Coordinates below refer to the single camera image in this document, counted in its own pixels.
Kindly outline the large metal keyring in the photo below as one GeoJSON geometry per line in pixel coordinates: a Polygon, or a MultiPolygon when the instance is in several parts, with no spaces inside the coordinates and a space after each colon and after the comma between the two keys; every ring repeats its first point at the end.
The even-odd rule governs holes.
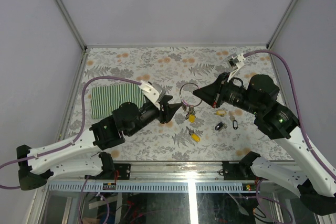
{"type": "Polygon", "coordinates": [[[180,101],[181,101],[181,104],[182,104],[182,108],[184,109],[184,111],[186,111],[187,109],[191,108],[191,107],[197,107],[199,105],[202,104],[202,100],[200,100],[200,102],[196,105],[191,105],[191,104],[188,104],[182,97],[182,89],[186,86],[186,85],[193,85],[195,87],[197,87],[197,89],[200,89],[201,87],[195,83],[192,83],[192,82],[187,82],[185,84],[183,84],[179,90],[179,97],[180,97],[180,101]]]}

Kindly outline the key with red tag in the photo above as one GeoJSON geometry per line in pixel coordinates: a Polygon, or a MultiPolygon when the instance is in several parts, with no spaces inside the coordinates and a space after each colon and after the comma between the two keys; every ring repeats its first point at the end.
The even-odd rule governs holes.
{"type": "Polygon", "coordinates": [[[185,116],[185,119],[188,120],[190,123],[194,123],[196,121],[195,110],[193,106],[190,106],[188,108],[188,112],[187,115],[185,116]]]}

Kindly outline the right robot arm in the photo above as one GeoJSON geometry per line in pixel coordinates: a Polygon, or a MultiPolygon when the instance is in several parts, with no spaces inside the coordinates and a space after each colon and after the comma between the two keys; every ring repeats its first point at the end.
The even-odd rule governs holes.
{"type": "Polygon", "coordinates": [[[224,72],[214,83],[193,91],[213,108],[223,103],[254,115],[254,124],[264,135],[286,150],[301,172],[273,164],[257,153],[241,159],[239,172],[245,179],[265,178],[291,191],[313,213],[325,216],[335,213],[335,168],[304,140],[298,118],[277,102],[279,87],[265,74],[253,76],[247,88],[234,83],[224,72]]]}

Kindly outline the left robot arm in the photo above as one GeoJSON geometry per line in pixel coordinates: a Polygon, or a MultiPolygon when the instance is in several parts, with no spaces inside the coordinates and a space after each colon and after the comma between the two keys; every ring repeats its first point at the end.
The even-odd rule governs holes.
{"type": "Polygon", "coordinates": [[[141,108],[126,102],[77,136],[39,148],[19,146],[16,153],[20,189],[33,190],[57,177],[112,179],[115,166],[105,150],[123,144],[125,137],[133,136],[154,120],[169,123],[181,107],[179,103],[170,104],[171,99],[165,95],[157,105],[147,100],[141,108]]]}

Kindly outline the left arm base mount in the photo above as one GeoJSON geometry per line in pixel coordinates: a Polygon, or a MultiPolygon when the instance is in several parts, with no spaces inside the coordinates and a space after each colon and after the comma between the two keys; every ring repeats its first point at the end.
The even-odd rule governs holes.
{"type": "Polygon", "coordinates": [[[114,180],[129,180],[131,175],[131,164],[116,163],[114,165],[114,180]]]}

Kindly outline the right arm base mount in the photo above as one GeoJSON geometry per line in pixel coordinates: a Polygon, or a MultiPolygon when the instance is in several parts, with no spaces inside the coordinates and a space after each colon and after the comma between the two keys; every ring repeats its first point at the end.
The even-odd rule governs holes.
{"type": "Polygon", "coordinates": [[[222,161],[222,168],[218,174],[224,180],[247,180],[249,178],[249,175],[240,169],[238,162],[222,161]]]}

